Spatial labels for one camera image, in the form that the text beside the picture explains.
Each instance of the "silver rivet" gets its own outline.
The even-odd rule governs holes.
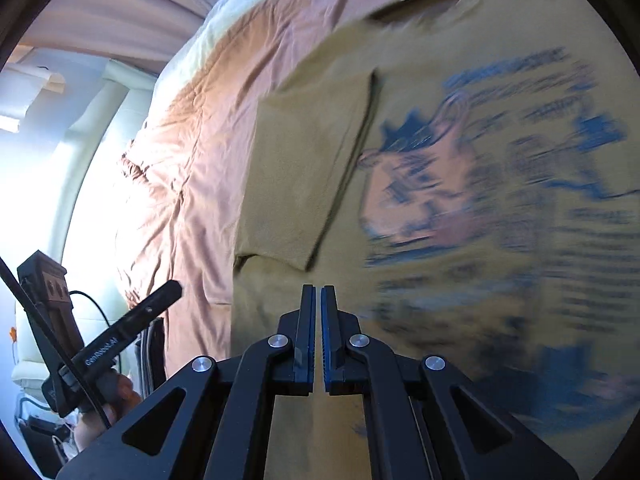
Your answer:
[[[195,372],[206,372],[211,368],[212,364],[211,359],[208,357],[197,357],[193,360],[193,363],[191,363],[191,368],[193,368]]]
[[[288,342],[289,338],[282,334],[272,335],[267,341],[269,346],[272,348],[282,348],[283,346],[286,346]]]
[[[356,348],[362,348],[369,344],[369,338],[364,334],[354,334],[349,338],[349,343]]]
[[[444,368],[445,362],[442,357],[438,357],[437,355],[432,355],[427,357],[424,364],[427,365],[429,370],[442,370]]]

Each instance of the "hand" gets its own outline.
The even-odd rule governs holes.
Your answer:
[[[142,402],[142,398],[133,390],[133,383],[128,377],[121,375],[118,378],[118,395],[121,401],[115,405],[105,404],[104,413],[109,422],[115,424],[135,406]],[[105,432],[106,428],[95,411],[82,413],[78,425],[74,429],[74,437],[78,451],[82,451],[96,438]]]

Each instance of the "shirt sleeve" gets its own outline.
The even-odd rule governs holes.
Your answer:
[[[260,102],[236,267],[260,255],[308,268],[362,150],[375,81],[332,78]]]

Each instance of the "tan t-shirt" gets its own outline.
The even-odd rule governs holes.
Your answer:
[[[260,104],[232,352],[335,285],[591,478],[640,401],[638,76],[585,0],[428,8],[337,30]],[[278,402],[268,478],[369,478],[360,400],[319,384]]]

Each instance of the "printed graphic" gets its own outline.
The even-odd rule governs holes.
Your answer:
[[[538,434],[612,420],[640,403],[640,375],[610,373],[595,354],[601,336],[615,346],[637,325],[640,286],[635,198],[623,198],[639,190],[624,184],[626,162],[611,174],[603,165],[623,156],[615,146],[633,125],[596,102],[598,85],[590,63],[564,47],[469,68],[443,83],[448,95],[432,118],[420,108],[398,127],[384,123],[382,147],[360,158],[369,172],[366,265],[433,258],[485,235],[497,254],[530,258],[497,278],[475,261],[396,276],[378,284],[378,303],[361,317],[404,348],[469,370]],[[578,207],[552,224],[567,196]],[[558,232],[573,237],[562,250]],[[496,304],[517,306],[483,328]],[[571,338],[532,348],[536,316],[554,316]]]
[[[590,362],[587,342],[542,347],[534,370],[500,367],[476,385],[538,435],[579,430],[622,416],[640,402],[639,377],[599,372]]]
[[[430,120],[412,110],[398,129],[383,124],[382,147],[362,153],[359,165],[370,171],[362,225],[391,249],[372,256],[371,264],[455,247],[488,221],[473,208],[469,180],[486,175],[462,139],[468,112],[468,95],[454,92]]]

